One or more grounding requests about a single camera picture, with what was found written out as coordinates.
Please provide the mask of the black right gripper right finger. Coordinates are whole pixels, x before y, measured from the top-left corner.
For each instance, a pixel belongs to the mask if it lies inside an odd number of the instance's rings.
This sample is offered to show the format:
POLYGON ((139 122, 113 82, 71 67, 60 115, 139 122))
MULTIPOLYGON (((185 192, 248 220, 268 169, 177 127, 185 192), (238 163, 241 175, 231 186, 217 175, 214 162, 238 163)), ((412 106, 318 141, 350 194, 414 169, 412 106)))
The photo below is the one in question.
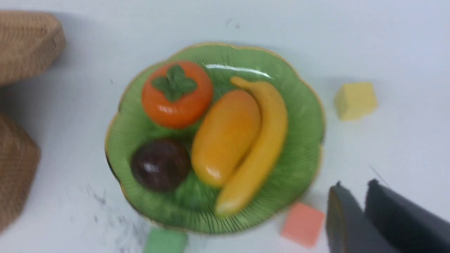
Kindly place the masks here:
POLYGON ((368 183, 365 216, 401 253, 448 253, 450 224, 378 183, 368 183))

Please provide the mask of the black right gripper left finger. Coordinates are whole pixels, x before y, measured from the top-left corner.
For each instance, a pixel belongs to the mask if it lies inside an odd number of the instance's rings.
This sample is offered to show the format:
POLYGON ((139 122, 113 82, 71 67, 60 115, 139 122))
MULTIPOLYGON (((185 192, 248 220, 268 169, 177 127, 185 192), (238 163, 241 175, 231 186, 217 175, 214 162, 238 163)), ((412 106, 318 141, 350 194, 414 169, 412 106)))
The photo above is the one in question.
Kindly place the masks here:
POLYGON ((338 181, 328 192, 325 224, 331 253, 398 253, 365 218, 350 190, 338 181))

